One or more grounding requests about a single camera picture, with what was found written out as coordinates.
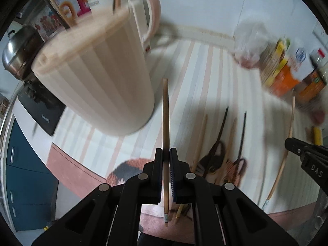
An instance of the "blue cabinet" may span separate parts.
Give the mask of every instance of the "blue cabinet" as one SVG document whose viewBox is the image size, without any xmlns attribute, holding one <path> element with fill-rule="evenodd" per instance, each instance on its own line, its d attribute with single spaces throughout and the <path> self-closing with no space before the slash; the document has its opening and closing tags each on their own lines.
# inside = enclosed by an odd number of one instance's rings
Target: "blue cabinet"
<svg viewBox="0 0 328 246">
<path fill-rule="evenodd" d="M 51 203 L 58 180 L 34 152 L 17 121 L 10 133 L 6 188 L 8 204 L 17 231 L 44 228 L 51 219 Z"/>
<path fill-rule="evenodd" d="M 14 121 L 10 133 L 7 150 L 7 165 L 49 173 L 45 164 L 40 160 L 25 138 L 16 120 Z"/>
<path fill-rule="evenodd" d="M 10 206 L 16 231 L 44 228 L 51 217 L 49 207 L 48 204 Z"/>
</svg>

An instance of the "pink handle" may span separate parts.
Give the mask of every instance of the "pink handle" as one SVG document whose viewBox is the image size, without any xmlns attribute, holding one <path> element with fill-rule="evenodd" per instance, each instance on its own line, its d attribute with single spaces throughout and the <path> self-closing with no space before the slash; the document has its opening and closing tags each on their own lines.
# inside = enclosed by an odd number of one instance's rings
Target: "pink handle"
<svg viewBox="0 0 328 246">
<path fill-rule="evenodd" d="M 146 0 L 149 9 L 149 27 L 147 33 L 144 35 L 143 43 L 146 43 L 153 37 L 159 27 L 161 16 L 161 4 L 159 0 Z"/>
</svg>

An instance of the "plastic bag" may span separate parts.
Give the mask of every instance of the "plastic bag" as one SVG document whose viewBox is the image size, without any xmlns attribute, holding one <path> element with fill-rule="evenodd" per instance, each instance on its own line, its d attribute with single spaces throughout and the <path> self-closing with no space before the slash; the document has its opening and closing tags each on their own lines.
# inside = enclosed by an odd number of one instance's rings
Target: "plastic bag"
<svg viewBox="0 0 328 246">
<path fill-rule="evenodd" d="M 245 68 L 258 67 L 260 55 L 269 42 L 277 42 L 262 22 L 244 21 L 235 29 L 235 60 Z"/>
</svg>

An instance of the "screw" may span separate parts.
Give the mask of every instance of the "screw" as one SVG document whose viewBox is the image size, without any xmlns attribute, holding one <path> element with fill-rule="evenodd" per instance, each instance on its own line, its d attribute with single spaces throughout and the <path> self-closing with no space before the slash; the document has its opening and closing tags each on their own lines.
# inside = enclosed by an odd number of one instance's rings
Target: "screw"
<svg viewBox="0 0 328 246">
<path fill-rule="evenodd" d="M 196 177 L 196 175 L 194 173 L 187 173 L 186 174 L 187 179 L 194 179 L 195 177 Z"/>
<path fill-rule="evenodd" d="M 107 191 L 107 190 L 109 190 L 109 185 L 106 184 L 106 183 L 103 183 L 103 184 L 99 185 L 99 190 L 100 191 Z"/>
<path fill-rule="evenodd" d="M 232 183 L 226 183 L 224 184 L 224 187 L 227 189 L 227 190 L 233 190 L 235 188 L 235 185 L 232 184 Z"/>
<path fill-rule="evenodd" d="M 138 175 L 138 178 L 140 180 L 144 180 L 144 179 L 147 179 L 148 178 L 148 175 L 146 173 L 141 173 L 141 174 Z"/>
</svg>

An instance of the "black stove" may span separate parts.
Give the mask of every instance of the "black stove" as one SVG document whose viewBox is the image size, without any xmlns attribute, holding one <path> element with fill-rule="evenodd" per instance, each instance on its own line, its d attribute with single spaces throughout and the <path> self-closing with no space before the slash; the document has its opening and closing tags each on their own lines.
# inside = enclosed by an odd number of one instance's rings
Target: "black stove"
<svg viewBox="0 0 328 246">
<path fill-rule="evenodd" d="M 39 81 L 26 83 L 18 100 L 37 124 L 52 136 L 65 105 Z"/>
</svg>

